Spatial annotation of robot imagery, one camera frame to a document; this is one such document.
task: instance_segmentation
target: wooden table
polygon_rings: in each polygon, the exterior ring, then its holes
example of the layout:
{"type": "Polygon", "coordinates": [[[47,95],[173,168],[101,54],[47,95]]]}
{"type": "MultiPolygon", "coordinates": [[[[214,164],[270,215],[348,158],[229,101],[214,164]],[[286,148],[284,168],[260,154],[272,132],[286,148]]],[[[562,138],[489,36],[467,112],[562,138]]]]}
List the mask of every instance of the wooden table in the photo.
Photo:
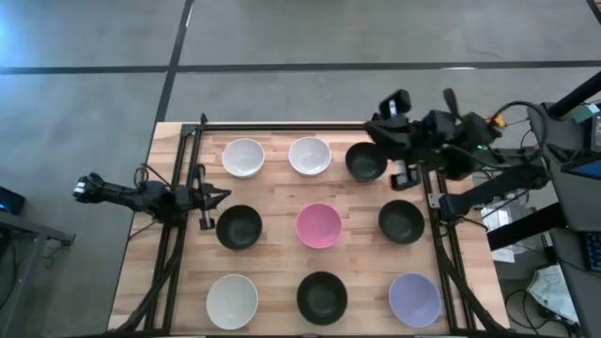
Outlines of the wooden table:
{"type": "MultiPolygon", "coordinates": [[[[148,164],[164,177],[171,177],[173,172],[180,126],[180,123],[161,123],[154,134],[148,164]]],[[[392,191],[388,183],[388,174],[396,170],[392,165],[389,165],[388,173],[377,181],[353,181],[345,167],[345,154],[350,146],[360,141],[369,141],[362,131],[203,132],[198,160],[207,167],[207,182],[218,188],[233,190],[231,196],[211,215],[217,219],[228,207],[249,205],[261,214],[263,233],[251,249],[232,252],[218,242],[214,230],[201,231],[197,221],[200,213],[192,213],[179,274],[172,333],[448,333],[444,314],[432,326],[415,330],[399,322],[390,310],[388,290],[394,278],[401,273],[422,273],[439,286],[432,233],[423,187],[420,185],[403,192],[392,191]],[[301,177],[287,159],[292,143],[308,135],[319,137],[329,144],[332,151],[330,167],[317,177],[301,177]],[[259,174],[250,179],[231,177],[221,165],[221,153],[225,146],[240,137],[253,138],[265,149],[265,164],[259,174]],[[410,245],[394,244],[379,231],[378,212],[393,199],[408,200],[423,213],[426,228],[417,242],[410,245]],[[310,203],[330,204],[342,217],[343,234],[333,248],[313,250],[303,246],[297,239],[296,216],[310,203]],[[297,286],[306,275],[317,270],[336,274],[345,283],[348,292],[345,315],[325,327],[304,320],[296,305],[297,286]],[[259,294],[256,316],[247,326],[235,331],[216,328],[208,319],[205,308],[210,286],[229,273],[249,277],[259,294]]],[[[186,161],[189,158],[190,146],[186,161]]],[[[182,184],[187,175],[186,162],[183,168],[182,184]]],[[[450,192],[462,192],[471,186],[470,179],[449,181],[448,184],[450,192]]],[[[138,214],[131,231],[148,223],[150,219],[147,215],[138,214]]],[[[484,230],[462,224],[457,232],[470,287],[486,309],[502,325],[508,326],[484,230]]],[[[160,226],[151,227],[128,244],[109,329],[120,325],[147,292],[160,233],[160,226]]],[[[455,308],[461,317],[457,295],[455,292],[455,308]]],[[[159,316],[162,316],[161,301],[157,311],[159,316]]]]}

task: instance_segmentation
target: concrete floor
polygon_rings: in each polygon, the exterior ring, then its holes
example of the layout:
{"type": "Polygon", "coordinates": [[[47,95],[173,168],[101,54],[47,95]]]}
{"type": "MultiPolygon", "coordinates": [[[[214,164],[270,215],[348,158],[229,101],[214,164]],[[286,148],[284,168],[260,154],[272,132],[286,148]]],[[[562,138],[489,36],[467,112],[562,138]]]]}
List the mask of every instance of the concrete floor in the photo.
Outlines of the concrete floor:
{"type": "MultiPolygon", "coordinates": [[[[167,66],[183,6],[3,1],[0,67],[167,66]]],[[[180,64],[598,60],[600,31],[584,1],[197,0],[180,64]]],[[[509,100],[560,98],[597,71],[186,73],[166,120],[363,120],[399,87],[413,96],[414,118],[444,108],[446,87],[463,112],[490,115],[509,100]]],[[[68,253],[39,270],[23,336],[106,328],[132,213],[70,194],[91,171],[131,184],[164,81],[162,73],[0,76],[0,185],[27,197],[26,218],[77,233],[68,253]]],[[[512,127],[499,146],[517,146],[527,129],[512,127]]],[[[554,198],[546,190],[532,200],[543,207],[554,198]]]]}

